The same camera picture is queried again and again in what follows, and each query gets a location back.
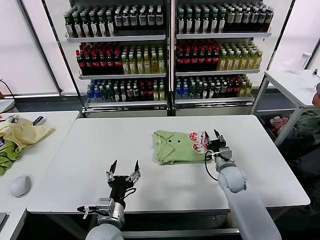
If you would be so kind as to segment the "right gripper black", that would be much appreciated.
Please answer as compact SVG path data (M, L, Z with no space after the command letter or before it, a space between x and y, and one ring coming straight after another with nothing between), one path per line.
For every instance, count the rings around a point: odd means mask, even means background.
M216 135L215 140L210 140L210 136L207 131L204 132L204 142L207 146L208 151L212 151L214 153L219 152L220 148L226 147L226 141L224 140L223 135L221 135L216 129L214 129L214 133Z

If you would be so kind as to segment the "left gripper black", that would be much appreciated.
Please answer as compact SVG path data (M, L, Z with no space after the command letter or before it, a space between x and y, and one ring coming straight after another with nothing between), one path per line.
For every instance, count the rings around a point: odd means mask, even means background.
M111 188L109 197L113 200L124 200L129 195L136 192L133 182L137 182L141 177L139 161L135 163L134 171L129 176L116 175L114 176L117 159L111 164L109 170L106 172L107 183Z

